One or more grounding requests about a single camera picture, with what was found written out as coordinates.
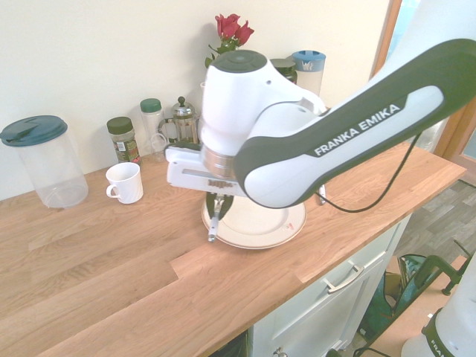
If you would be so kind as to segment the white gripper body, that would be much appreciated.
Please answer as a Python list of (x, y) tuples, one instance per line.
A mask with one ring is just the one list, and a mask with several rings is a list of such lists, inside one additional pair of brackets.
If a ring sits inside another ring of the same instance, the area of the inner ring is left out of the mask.
[(167, 182), (175, 187), (244, 196), (233, 169), (234, 157), (198, 144), (176, 142), (166, 147)]

